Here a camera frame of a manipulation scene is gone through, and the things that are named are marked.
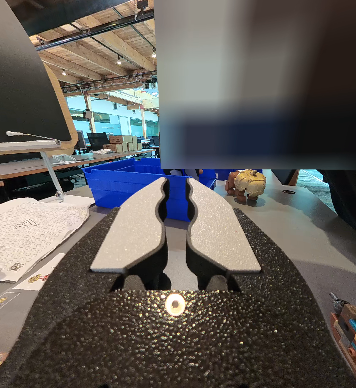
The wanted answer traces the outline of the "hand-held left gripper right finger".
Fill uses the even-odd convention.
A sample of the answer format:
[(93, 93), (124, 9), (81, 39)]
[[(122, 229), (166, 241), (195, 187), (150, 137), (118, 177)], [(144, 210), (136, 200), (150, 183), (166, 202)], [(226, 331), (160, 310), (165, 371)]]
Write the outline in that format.
[(238, 290), (233, 275), (258, 275), (262, 268), (233, 210), (223, 197), (194, 178), (186, 179), (190, 220), (186, 264), (199, 290)]

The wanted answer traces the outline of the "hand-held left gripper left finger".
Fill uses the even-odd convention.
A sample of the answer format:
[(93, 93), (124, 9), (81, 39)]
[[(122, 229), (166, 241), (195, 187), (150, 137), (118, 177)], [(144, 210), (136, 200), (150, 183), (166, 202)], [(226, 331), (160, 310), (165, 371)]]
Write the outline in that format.
[(169, 180), (161, 177), (122, 204), (90, 265), (92, 272), (136, 275), (146, 289), (161, 289), (168, 261), (164, 221), (169, 189)]

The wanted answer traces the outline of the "brown and tan lego animal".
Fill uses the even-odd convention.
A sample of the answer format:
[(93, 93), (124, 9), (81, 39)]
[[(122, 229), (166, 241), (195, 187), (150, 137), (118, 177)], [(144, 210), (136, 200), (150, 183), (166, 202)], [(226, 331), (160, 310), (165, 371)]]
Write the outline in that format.
[(235, 196), (239, 203), (246, 203), (247, 199), (256, 201), (265, 188), (266, 177), (252, 169), (230, 172), (225, 183), (227, 194)]

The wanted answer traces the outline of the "lego instruction booklet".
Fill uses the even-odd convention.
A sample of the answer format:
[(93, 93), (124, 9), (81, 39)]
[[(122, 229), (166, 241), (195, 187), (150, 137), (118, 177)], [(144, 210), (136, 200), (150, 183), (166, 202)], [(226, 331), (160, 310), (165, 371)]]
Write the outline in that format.
[(21, 290), (39, 292), (45, 284), (46, 280), (49, 278), (52, 271), (55, 269), (55, 267), (59, 264), (59, 262), (64, 256), (64, 253), (59, 253), (47, 264), (37, 270), (34, 274), (23, 280), (20, 284), (17, 284), (13, 288), (11, 288), (10, 291), (7, 291), (0, 295), (0, 309), (3, 308), (6, 304), (10, 303), (17, 296), (19, 296), (21, 294)]

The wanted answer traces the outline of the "stack of cardboard boxes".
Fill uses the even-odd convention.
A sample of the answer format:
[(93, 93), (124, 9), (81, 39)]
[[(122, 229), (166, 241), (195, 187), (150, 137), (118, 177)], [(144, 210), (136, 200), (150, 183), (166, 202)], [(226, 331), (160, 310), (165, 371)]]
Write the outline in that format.
[(103, 149), (112, 150), (117, 153), (128, 151), (141, 151), (142, 143), (138, 142), (138, 138), (132, 135), (110, 135), (109, 143), (103, 145)]

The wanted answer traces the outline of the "long wooden table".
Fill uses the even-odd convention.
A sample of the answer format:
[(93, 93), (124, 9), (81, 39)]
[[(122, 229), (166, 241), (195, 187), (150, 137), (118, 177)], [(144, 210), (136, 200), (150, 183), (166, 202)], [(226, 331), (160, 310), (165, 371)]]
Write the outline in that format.
[[(159, 149), (159, 146), (146, 148), (138, 151), (128, 151), (126, 153), (107, 153), (107, 154), (93, 154), (87, 153), (82, 155), (75, 155), (74, 159), (67, 163), (59, 163), (54, 158), (49, 158), (49, 162), (54, 170), (59, 170), (68, 167), (76, 167), (85, 164), (93, 164), (103, 161), (111, 161), (127, 156), (139, 156), (150, 153)], [(27, 176), (31, 174), (48, 171), (43, 159), (30, 159), (26, 161), (16, 161), (8, 163), (0, 163), (0, 180), (6, 180), (14, 177)]]

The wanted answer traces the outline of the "black office chair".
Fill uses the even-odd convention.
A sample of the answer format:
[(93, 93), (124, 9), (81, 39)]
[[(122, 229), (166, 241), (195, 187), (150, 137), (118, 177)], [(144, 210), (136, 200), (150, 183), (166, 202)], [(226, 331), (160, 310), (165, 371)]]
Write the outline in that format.
[(110, 143), (106, 132), (87, 133), (87, 137), (90, 143), (90, 148), (93, 151), (101, 150), (104, 145), (108, 145)]

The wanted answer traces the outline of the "white paper with printed circles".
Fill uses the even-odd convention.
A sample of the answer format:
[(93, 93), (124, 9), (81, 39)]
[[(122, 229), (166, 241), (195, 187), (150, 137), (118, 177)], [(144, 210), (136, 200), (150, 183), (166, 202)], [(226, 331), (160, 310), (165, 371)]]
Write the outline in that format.
[(0, 204), (0, 281), (18, 281), (84, 224), (93, 203), (65, 195), (61, 203), (26, 197)]

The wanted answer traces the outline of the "curved wooden panel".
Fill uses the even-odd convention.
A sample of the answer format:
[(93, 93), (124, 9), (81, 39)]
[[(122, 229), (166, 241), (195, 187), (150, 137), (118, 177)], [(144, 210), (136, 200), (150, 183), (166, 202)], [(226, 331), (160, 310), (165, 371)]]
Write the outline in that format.
[(59, 81), (54, 74), (53, 70), (48, 67), (48, 65), (43, 64), (45, 67), (45, 70), (49, 76), (49, 79), (51, 81), (51, 84), (54, 88), (55, 94), (58, 98), (62, 113), (64, 115), (64, 119), (67, 124), (67, 128), (69, 130), (69, 134), (71, 135), (71, 140), (70, 141), (62, 141), (61, 142), (61, 149), (54, 149), (50, 150), (47, 152), (49, 157), (52, 157), (54, 155), (58, 154), (67, 154), (67, 155), (72, 155), (75, 149), (75, 146), (78, 142), (78, 132), (76, 131), (76, 128), (74, 126), (69, 107), (67, 105), (67, 101), (63, 95), (62, 89), (60, 87)]

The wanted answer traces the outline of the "person's dark clothing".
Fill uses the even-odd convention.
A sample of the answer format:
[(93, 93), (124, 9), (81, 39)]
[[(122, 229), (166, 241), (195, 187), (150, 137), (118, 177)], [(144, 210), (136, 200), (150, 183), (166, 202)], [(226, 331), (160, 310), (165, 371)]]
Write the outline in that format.
[(356, 170), (318, 170), (329, 184), (340, 218), (356, 230)]

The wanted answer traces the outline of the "white monitor stand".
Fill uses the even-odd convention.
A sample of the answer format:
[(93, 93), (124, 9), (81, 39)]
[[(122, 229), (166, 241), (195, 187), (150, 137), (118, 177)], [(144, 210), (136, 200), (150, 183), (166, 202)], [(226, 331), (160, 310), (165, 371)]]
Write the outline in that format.
[(34, 141), (22, 141), (22, 142), (0, 142), (0, 155), (2, 154), (16, 154), (16, 153), (27, 153), (27, 152), (40, 152), (46, 168), (48, 169), (49, 175), (54, 183), (57, 192), (55, 193), (55, 200), (58, 203), (64, 201), (64, 194), (62, 192), (59, 181), (56, 177), (53, 167), (49, 162), (49, 157), (46, 154), (46, 151), (61, 149), (62, 144), (60, 140), (54, 138), (39, 137), (33, 135), (39, 140)]

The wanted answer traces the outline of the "black monitor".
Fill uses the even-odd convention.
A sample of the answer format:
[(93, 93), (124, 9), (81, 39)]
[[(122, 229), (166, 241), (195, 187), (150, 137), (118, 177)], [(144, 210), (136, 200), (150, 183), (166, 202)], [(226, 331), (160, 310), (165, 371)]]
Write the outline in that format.
[(0, 142), (34, 141), (29, 133), (70, 141), (58, 98), (43, 62), (6, 1), (0, 1)]

